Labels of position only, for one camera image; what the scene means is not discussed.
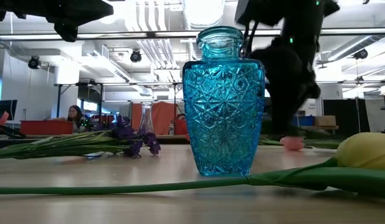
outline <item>vase neck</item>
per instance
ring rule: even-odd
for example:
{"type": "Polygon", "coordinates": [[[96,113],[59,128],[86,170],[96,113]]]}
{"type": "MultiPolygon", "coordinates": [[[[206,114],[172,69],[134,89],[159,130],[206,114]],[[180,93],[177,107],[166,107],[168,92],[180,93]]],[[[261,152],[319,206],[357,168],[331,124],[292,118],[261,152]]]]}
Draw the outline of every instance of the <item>vase neck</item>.
{"type": "Polygon", "coordinates": [[[238,58],[242,42],[242,32],[233,27],[212,27],[197,38],[203,60],[238,58]]]}

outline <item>yellow tulip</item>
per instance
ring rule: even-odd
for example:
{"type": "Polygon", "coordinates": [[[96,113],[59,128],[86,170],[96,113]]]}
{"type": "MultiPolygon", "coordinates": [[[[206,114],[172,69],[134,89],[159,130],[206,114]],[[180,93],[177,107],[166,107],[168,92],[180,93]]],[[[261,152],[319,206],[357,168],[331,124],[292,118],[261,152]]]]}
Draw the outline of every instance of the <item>yellow tulip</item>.
{"type": "Polygon", "coordinates": [[[339,145],[335,157],[339,166],[385,170],[385,134],[355,134],[339,145]]]}

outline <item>cardboard box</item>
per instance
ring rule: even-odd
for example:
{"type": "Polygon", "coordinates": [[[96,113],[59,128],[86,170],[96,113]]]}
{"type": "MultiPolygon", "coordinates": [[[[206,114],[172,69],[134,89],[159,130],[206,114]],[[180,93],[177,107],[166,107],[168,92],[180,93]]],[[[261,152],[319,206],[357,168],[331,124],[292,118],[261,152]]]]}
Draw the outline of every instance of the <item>cardboard box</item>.
{"type": "Polygon", "coordinates": [[[336,126],[335,116],[316,116],[315,126],[336,126]]]}

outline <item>vase rim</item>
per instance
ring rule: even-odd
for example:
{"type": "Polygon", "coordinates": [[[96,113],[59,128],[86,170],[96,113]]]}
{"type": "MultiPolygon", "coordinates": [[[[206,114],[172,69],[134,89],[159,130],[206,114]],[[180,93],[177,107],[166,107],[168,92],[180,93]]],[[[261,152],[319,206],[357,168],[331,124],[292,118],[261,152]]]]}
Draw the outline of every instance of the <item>vase rim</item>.
{"type": "Polygon", "coordinates": [[[231,27],[231,26],[215,26],[210,27],[208,29],[204,29],[201,31],[197,36],[197,44],[201,43],[205,36],[210,34],[220,34],[220,33],[227,33],[230,37],[243,40],[244,35],[242,34],[241,30],[231,27]]]}

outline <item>orange partition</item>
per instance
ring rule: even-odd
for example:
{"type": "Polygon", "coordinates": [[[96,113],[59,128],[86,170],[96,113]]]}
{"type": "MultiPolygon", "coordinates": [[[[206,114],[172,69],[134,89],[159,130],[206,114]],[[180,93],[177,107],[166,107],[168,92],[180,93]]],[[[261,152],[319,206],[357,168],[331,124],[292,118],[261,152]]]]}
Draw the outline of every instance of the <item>orange partition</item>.
{"type": "MultiPolygon", "coordinates": [[[[174,120],[174,104],[159,102],[154,103],[151,114],[156,135],[169,134],[170,122],[174,120]]],[[[141,119],[141,105],[133,103],[131,112],[131,127],[138,129],[141,119]]]]}

